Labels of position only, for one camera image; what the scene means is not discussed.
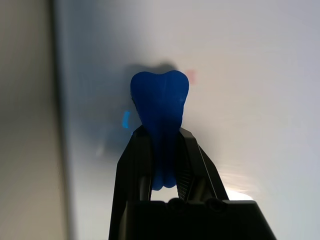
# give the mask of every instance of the blue tooth model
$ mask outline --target blue tooth model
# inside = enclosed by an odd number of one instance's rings
[[[188,78],[176,70],[164,74],[143,71],[133,76],[130,87],[142,125],[153,144],[152,189],[172,188],[176,185],[174,149],[189,91]]]

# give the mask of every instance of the blue plastic object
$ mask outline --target blue plastic object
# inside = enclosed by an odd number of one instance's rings
[[[164,74],[139,72],[131,80],[131,96],[154,150],[153,190],[176,185],[174,154],[189,81],[180,71]]]

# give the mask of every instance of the gray wall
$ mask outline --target gray wall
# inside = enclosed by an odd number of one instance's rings
[[[46,0],[0,1],[0,239],[64,240]]]

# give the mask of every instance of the red mark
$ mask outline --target red mark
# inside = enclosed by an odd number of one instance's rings
[[[185,75],[189,80],[189,83],[191,85],[196,84],[196,70],[194,69],[188,69],[185,71]]]

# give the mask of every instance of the white wall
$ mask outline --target white wall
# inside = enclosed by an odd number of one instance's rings
[[[107,239],[129,82],[195,71],[183,127],[279,240],[320,237],[320,2],[58,1],[74,233]]]
[[[64,240],[48,1],[0,2],[0,239]]]

